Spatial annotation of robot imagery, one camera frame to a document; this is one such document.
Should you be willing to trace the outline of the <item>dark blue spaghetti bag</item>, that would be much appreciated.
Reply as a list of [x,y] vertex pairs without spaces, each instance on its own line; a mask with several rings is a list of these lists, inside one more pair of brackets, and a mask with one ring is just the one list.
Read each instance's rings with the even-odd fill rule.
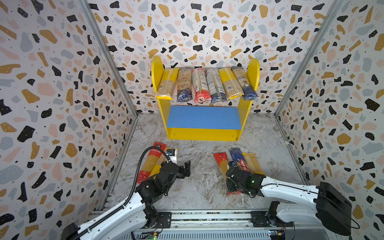
[[177,83],[177,103],[190,101],[192,99],[192,69],[180,69]]

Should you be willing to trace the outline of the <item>red ends clear spaghetti bag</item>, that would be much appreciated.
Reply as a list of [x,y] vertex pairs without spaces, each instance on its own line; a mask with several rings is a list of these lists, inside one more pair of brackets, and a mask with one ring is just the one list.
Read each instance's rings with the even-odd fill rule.
[[204,68],[192,69],[192,81],[195,88],[195,103],[211,101],[211,95]]

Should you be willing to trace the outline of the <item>yellow navy spaghetti bag figure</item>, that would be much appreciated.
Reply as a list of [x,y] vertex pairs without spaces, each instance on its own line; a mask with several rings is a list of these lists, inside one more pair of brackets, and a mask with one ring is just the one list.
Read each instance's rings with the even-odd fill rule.
[[249,82],[246,71],[238,66],[232,66],[231,70],[243,90],[242,98],[245,101],[253,101],[258,98],[256,91]]

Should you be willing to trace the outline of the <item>white label spaghetti bag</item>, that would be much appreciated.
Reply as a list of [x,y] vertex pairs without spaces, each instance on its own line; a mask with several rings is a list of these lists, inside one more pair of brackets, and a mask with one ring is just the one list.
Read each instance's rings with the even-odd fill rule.
[[211,96],[211,103],[226,102],[228,99],[221,81],[219,70],[210,68],[206,69],[205,72]]

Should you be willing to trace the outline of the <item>yellow top spaghetti bag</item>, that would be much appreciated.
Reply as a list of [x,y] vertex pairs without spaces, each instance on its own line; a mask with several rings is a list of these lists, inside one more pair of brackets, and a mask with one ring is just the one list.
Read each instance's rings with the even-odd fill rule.
[[230,68],[219,69],[219,75],[228,100],[244,95],[242,87]]
[[160,100],[172,100],[175,90],[176,82],[178,79],[179,68],[165,69],[163,72],[162,80],[156,98]]

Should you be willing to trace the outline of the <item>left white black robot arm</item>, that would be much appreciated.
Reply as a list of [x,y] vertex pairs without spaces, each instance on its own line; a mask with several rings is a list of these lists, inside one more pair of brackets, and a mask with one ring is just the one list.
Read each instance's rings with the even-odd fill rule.
[[142,182],[131,197],[106,211],[95,219],[80,226],[72,223],[62,232],[62,240],[113,240],[143,227],[156,224],[159,212],[154,203],[167,196],[177,179],[191,175],[191,162],[178,166],[173,162],[164,162],[160,172]]

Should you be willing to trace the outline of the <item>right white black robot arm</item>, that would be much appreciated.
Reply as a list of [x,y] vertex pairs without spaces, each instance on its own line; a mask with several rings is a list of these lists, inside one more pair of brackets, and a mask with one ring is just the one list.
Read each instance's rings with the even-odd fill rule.
[[352,204],[331,184],[297,185],[251,174],[231,166],[227,172],[230,193],[241,192],[250,198],[272,198],[263,217],[268,224],[284,227],[293,223],[322,224],[329,231],[349,236],[352,231]]

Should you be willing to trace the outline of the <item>yellow shelf pink blue boards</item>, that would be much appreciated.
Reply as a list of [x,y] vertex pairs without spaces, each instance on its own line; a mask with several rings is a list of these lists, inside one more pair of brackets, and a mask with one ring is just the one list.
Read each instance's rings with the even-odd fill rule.
[[240,98],[236,108],[173,106],[170,100],[157,100],[166,134],[170,140],[239,141],[252,101]]

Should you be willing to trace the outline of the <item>clear yellow spaghetti bag left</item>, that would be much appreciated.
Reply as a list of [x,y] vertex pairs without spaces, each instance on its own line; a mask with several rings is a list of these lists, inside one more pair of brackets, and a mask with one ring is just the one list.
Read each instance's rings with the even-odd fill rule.
[[167,161],[166,157],[164,155],[161,155],[159,160],[157,161],[156,165],[154,166],[154,168],[150,174],[150,177],[158,174],[160,172],[161,164],[165,163],[166,161]]

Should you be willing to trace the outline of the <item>blue Barilla spaghetti box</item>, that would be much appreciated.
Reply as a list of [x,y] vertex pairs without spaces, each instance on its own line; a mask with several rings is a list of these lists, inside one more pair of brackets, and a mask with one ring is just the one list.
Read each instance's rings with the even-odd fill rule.
[[245,157],[239,148],[230,149],[230,155],[232,157],[230,167],[237,167],[246,173],[251,173],[246,163]]

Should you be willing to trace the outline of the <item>yellow Statime spaghetti bag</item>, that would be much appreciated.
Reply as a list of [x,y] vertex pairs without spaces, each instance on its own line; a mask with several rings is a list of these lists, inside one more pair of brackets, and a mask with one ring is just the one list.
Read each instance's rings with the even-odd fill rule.
[[264,174],[255,153],[243,153],[248,169],[252,174]]

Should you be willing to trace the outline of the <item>red top spaghetti bag far-left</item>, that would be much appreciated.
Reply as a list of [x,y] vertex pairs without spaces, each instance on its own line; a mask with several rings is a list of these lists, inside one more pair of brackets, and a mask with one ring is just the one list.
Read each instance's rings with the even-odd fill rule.
[[150,177],[150,174],[156,165],[157,161],[159,160],[160,156],[163,155],[160,151],[158,150],[150,150],[149,155],[142,167],[142,169],[139,172],[137,184],[141,184],[145,180],[147,180]]

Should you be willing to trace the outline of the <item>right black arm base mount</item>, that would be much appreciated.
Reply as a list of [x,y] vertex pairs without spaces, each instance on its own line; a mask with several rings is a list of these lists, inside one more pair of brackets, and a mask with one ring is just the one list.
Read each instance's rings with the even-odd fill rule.
[[271,211],[251,211],[251,223],[254,228],[261,227],[293,227],[293,222],[283,222]]

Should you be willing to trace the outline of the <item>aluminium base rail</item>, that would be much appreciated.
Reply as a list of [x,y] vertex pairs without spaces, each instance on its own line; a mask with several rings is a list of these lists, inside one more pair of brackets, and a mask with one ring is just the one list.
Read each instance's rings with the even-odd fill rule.
[[[266,210],[165,210],[172,212],[171,227],[141,228],[114,240],[340,240],[319,224],[294,223],[293,227],[254,228],[251,211]],[[103,212],[92,213],[93,219]]]

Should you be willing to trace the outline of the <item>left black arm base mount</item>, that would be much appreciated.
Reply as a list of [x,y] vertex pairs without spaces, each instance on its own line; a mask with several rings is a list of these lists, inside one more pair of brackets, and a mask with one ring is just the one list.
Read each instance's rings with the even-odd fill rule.
[[172,212],[158,212],[146,214],[145,228],[158,227],[160,229],[169,229],[171,227]]

